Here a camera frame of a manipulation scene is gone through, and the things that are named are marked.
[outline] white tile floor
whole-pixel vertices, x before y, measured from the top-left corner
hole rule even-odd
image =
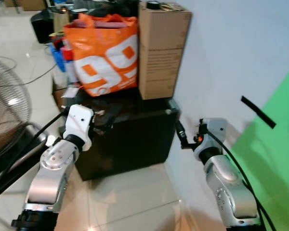
[[[28,82],[53,65],[45,47],[38,44],[29,19],[35,12],[16,14],[0,6],[0,55],[14,58],[14,72]],[[11,61],[1,59],[8,66]],[[64,86],[64,75],[54,69],[27,85],[32,101],[31,121],[45,125],[59,112],[51,96],[52,79]],[[48,130],[57,136],[56,122]],[[22,211],[32,168],[0,196],[0,231],[8,230]],[[83,182],[74,169],[55,231],[190,231],[179,196],[164,165],[156,165],[96,181]]]

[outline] red item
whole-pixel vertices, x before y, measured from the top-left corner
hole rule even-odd
[[[71,50],[67,50],[65,47],[62,47],[60,50],[62,52],[64,60],[73,60],[73,52]]]

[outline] orange shopping bag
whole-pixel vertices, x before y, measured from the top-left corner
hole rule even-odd
[[[136,87],[136,17],[114,14],[98,18],[79,14],[77,23],[83,28],[75,28],[75,23],[71,23],[64,27],[64,33],[84,89],[91,96],[99,96]]]

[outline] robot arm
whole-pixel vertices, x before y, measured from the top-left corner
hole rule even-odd
[[[68,178],[81,151],[91,147],[89,128],[94,113],[82,105],[72,105],[66,131],[40,158],[39,171],[32,180],[24,210],[12,227],[18,231],[53,231],[60,212]]]
[[[240,172],[233,166],[222,147],[206,131],[224,142],[227,121],[220,118],[200,120],[195,144],[188,144],[183,126],[178,122],[177,134],[182,148],[191,148],[204,165],[209,187],[214,193],[224,226],[228,231],[265,231],[257,210],[256,200],[243,183]]]

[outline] white wall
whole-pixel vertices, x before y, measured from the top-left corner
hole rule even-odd
[[[226,118],[231,145],[255,117],[241,96],[262,107],[289,71],[289,0],[177,2],[193,13],[174,94],[180,120],[192,137],[200,118]],[[224,230],[202,164],[177,137],[168,164],[198,229]]]

